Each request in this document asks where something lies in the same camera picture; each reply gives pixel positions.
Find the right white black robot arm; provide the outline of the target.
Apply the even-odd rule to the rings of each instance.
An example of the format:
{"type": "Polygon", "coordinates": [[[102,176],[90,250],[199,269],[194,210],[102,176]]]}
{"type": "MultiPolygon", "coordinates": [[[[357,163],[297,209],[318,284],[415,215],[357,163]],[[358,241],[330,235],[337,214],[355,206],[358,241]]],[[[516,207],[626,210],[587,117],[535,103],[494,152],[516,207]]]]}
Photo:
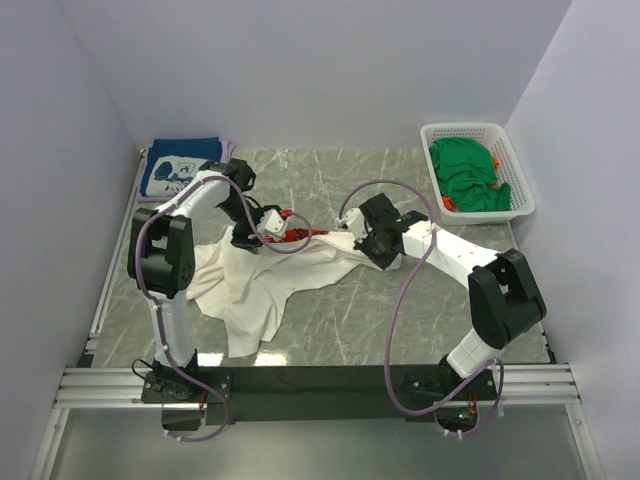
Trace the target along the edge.
{"type": "Polygon", "coordinates": [[[427,215],[401,214],[378,194],[339,221],[354,248],[382,270],[398,256],[429,264],[466,288],[471,328],[439,362],[427,390],[446,395],[485,370],[520,335],[541,322],[547,308],[524,254],[481,247],[439,227],[427,215]]]}

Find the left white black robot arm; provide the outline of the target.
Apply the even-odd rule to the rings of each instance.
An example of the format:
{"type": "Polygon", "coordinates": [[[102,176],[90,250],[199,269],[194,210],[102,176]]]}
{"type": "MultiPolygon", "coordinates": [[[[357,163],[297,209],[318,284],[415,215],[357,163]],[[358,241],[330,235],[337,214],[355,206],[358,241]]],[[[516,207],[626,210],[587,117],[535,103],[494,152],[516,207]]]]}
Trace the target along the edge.
{"type": "Polygon", "coordinates": [[[193,221],[219,208],[234,223],[231,245],[257,253],[266,245],[266,233],[257,233],[258,225],[271,213],[280,219],[281,209],[249,204],[245,193],[255,179],[244,160],[207,162],[171,200],[154,209],[140,208],[132,217],[127,272],[149,305],[156,347],[145,382],[175,401],[208,389],[200,380],[186,314],[186,290],[196,268],[193,221]]]}

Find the white t-shirt red print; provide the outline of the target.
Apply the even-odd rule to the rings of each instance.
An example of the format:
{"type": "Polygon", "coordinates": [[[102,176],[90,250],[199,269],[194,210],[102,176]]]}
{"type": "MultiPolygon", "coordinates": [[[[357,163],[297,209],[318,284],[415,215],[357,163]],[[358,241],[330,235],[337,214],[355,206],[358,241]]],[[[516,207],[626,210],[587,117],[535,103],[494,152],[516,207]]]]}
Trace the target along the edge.
{"type": "Polygon", "coordinates": [[[400,283],[400,260],[381,270],[330,232],[293,255],[235,248],[225,232],[195,248],[189,325],[204,354],[240,362],[273,355],[304,364],[358,363],[374,344],[400,283]]]}

